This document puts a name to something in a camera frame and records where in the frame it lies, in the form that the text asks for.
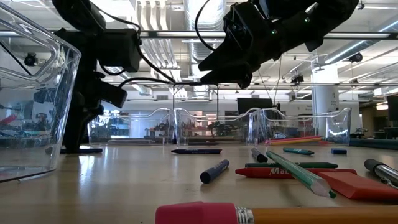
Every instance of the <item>fluorescent light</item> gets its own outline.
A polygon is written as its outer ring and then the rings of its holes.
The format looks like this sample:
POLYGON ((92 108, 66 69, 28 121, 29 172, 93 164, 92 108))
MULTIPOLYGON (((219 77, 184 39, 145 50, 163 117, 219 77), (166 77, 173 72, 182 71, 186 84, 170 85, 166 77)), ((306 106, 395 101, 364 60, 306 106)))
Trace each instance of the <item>fluorescent light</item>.
POLYGON ((377 110, 388 110, 388 105, 377 105, 376 109, 377 110))

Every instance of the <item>metal ferrule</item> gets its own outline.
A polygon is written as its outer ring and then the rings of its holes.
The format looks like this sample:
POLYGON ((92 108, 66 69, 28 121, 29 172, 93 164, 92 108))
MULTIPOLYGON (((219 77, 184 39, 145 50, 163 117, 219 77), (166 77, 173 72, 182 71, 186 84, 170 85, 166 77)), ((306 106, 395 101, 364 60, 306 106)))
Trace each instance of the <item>metal ferrule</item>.
POLYGON ((254 216, 250 208, 235 208, 238 224, 254 224, 254 216))

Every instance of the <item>transparent plastic container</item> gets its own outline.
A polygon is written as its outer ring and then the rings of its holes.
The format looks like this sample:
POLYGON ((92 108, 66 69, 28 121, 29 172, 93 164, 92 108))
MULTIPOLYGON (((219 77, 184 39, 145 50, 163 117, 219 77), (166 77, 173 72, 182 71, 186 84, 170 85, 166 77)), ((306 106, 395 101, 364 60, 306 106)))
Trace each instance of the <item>transparent plastic container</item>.
POLYGON ((259 145, 349 145, 351 108, 311 116, 286 116, 277 109, 257 111, 259 145))
POLYGON ((56 169, 79 51, 0 3, 0 182, 56 169))
POLYGON ((90 144, 171 144, 174 113, 158 108, 148 114, 106 114, 88 124, 88 130, 90 144))
POLYGON ((177 145, 254 146, 259 114, 256 110, 252 108, 239 116, 197 116, 176 108, 177 145))

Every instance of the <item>red marker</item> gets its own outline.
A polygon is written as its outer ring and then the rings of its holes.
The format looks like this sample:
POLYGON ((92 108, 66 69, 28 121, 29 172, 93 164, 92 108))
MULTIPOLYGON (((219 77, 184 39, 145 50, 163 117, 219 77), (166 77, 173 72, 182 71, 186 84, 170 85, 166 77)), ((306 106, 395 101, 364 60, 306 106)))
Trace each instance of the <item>red marker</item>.
MULTIPOLYGON (((318 175, 320 172, 349 172, 356 175, 356 171, 353 169, 308 168, 306 170, 316 175, 318 175)), ((247 167, 235 170, 235 174, 244 175, 250 178, 294 179, 292 174, 280 167, 247 167)))

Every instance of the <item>pink eraser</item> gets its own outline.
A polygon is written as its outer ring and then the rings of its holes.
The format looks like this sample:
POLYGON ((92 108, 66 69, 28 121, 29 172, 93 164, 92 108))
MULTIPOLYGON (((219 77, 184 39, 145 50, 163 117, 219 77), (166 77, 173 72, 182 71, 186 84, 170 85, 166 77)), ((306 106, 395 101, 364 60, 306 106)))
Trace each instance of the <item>pink eraser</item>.
POLYGON ((232 203, 191 202, 160 206, 155 224, 238 224, 232 203))

